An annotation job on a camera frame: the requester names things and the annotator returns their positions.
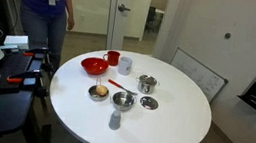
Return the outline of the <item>orange handled clamp rear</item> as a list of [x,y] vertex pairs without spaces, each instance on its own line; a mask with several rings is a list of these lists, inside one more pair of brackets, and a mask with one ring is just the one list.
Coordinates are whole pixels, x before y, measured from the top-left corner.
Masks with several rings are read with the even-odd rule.
[[45,54],[48,53],[48,50],[47,49],[44,49],[44,48],[34,48],[34,49],[31,49],[31,50],[27,50],[23,53],[24,56],[28,56],[28,57],[34,57],[35,59],[41,59],[44,57]]

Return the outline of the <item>white mug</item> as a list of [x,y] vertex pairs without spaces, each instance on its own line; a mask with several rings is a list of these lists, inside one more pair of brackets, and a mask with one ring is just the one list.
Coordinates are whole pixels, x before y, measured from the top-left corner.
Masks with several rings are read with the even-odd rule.
[[130,69],[132,68],[132,59],[129,57],[121,57],[119,60],[118,72],[120,75],[130,74]]

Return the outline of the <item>whiteboard leaning on wall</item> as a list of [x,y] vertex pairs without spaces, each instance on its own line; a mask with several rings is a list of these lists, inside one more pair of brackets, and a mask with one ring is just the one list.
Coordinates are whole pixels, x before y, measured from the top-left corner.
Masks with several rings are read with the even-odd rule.
[[171,65],[190,77],[201,88],[209,102],[214,100],[228,82],[180,48],[176,50]]

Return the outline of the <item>white box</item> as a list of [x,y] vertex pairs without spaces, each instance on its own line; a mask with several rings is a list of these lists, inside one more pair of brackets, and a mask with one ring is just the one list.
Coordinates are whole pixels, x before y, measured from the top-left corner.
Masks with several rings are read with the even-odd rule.
[[10,35],[10,36],[6,36],[6,38],[4,39],[4,44],[5,45],[15,45],[20,49],[28,49],[29,47],[29,43],[28,43],[28,37],[27,36],[23,36],[23,35]]

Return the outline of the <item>red plastic bowl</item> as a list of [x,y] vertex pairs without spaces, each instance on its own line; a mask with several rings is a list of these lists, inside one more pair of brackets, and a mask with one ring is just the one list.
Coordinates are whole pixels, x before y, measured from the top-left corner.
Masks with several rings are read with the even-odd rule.
[[87,72],[87,74],[101,75],[106,72],[109,64],[106,60],[100,58],[85,58],[81,61],[81,66]]

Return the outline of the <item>steel pot lid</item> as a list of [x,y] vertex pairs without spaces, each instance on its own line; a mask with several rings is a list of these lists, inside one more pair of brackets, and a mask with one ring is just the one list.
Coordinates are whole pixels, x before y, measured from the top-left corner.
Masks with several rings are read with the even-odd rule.
[[153,97],[144,96],[140,99],[140,103],[147,110],[156,110],[159,106],[158,102]]

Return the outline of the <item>red mug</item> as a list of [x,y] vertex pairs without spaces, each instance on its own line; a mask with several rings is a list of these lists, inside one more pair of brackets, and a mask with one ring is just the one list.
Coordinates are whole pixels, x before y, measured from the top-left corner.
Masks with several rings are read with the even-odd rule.
[[103,60],[106,60],[107,63],[111,66],[117,66],[118,65],[118,60],[120,57],[120,53],[114,51],[108,51],[103,55]]

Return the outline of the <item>black side table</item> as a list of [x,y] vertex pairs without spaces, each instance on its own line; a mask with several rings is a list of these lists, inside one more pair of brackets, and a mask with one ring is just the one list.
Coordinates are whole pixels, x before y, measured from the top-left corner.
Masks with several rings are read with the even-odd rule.
[[20,83],[7,83],[9,75],[34,69],[41,73],[53,70],[49,53],[36,59],[24,56],[25,51],[6,55],[0,61],[0,135],[21,130],[27,143],[50,143],[50,125],[38,125],[32,105],[34,97],[44,101],[48,95],[43,87],[42,77],[25,78]]

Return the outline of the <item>steel bowl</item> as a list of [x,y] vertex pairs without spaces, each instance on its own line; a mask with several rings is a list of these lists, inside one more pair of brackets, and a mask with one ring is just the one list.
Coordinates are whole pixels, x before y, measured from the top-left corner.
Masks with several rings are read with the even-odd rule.
[[136,97],[127,92],[116,92],[110,97],[110,103],[118,111],[129,111],[136,103]]

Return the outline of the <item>orange handled clamp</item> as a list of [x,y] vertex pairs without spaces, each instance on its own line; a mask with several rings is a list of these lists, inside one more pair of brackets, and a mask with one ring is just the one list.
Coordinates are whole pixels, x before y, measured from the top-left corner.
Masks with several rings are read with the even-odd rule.
[[34,57],[35,59],[41,59],[44,57],[45,54],[48,53],[48,50],[47,49],[44,49],[44,48],[34,48],[34,49],[31,49],[31,50],[27,50],[23,53],[24,56],[28,56],[28,57]]
[[30,70],[30,71],[25,71],[23,73],[18,73],[15,75],[9,75],[7,77],[7,83],[20,83],[23,81],[25,78],[39,78],[42,77],[43,75],[41,74],[40,70]]

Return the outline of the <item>small steel strainer pan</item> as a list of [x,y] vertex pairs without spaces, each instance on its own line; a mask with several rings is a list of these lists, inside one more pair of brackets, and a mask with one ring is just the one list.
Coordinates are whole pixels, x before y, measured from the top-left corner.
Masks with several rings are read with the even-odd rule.
[[98,77],[96,80],[96,84],[88,89],[88,95],[90,96],[90,98],[97,102],[103,101],[109,95],[108,88],[103,85],[101,81],[102,80]]

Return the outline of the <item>grey plastic cup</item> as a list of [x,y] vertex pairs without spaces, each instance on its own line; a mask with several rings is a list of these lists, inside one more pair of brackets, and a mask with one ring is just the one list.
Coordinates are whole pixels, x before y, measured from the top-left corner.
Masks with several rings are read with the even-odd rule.
[[121,113],[118,110],[114,110],[111,117],[108,126],[112,130],[116,130],[120,128],[121,125]]

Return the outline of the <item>person in purple shirt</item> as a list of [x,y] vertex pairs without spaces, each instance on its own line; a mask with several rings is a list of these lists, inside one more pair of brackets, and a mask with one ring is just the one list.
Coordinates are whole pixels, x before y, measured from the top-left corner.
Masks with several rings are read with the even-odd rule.
[[74,28],[71,0],[21,0],[20,20],[30,49],[48,48],[57,70],[61,62],[64,35]]

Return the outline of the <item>yellow ball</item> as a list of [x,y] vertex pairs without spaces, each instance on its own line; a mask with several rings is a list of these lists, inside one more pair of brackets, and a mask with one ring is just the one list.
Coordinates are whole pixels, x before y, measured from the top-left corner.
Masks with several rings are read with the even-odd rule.
[[96,92],[100,96],[106,95],[107,94],[107,88],[103,85],[98,85],[96,87]]

